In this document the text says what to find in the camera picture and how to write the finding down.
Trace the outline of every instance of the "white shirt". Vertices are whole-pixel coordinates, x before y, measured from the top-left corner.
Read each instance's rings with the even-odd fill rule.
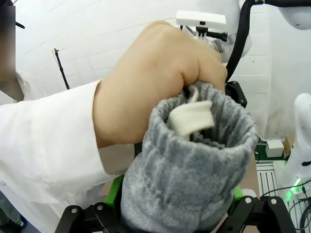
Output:
[[[29,75],[19,74],[25,100],[43,96]],[[42,233],[55,231],[68,205],[93,204],[99,185],[116,177],[105,172],[96,144],[98,83],[0,106],[0,190]]]

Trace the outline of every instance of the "screw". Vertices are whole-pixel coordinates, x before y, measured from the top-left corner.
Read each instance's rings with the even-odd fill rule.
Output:
[[[251,203],[252,200],[251,200],[250,198],[246,198],[246,199],[245,199],[245,202],[248,204],[248,203]]]

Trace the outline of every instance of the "hair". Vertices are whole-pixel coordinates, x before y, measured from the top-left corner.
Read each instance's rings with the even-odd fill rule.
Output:
[[[0,0],[0,37],[15,29],[15,7],[11,0]]]

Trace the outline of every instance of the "gray fuzzy sock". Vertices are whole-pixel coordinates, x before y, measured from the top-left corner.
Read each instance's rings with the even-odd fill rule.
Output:
[[[125,174],[122,221],[132,232],[212,231],[233,200],[257,143],[250,115],[212,85],[197,82],[210,100],[215,127],[192,141],[169,130],[166,120],[187,103],[184,93],[153,109],[139,154]]]

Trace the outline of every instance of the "white wall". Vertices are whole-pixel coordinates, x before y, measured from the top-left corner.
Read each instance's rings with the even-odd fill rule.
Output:
[[[199,1],[19,0],[17,21],[26,29],[17,29],[17,70],[32,73],[49,95],[64,91],[52,55],[56,46],[71,87],[97,80],[111,70],[147,23],[159,19],[174,23],[177,10],[200,10]],[[250,33],[252,49],[242,58],[233,80],[242,85],[247,110],[264,134],[271,88],[266,6],[252,9]]]
[[[268,7],[272,43],[271,99],[265,138],[294,136],[294,100],[311,94],[311,30],[290,26],[278,9]]]

